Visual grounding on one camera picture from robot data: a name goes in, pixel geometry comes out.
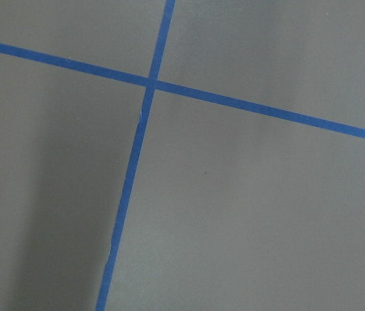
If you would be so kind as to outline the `brown paper table cover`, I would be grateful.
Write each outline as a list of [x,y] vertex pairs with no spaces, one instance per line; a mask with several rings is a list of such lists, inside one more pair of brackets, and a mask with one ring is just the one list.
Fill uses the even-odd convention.
[[365,1],[0,1],[0,310],[365,310]]

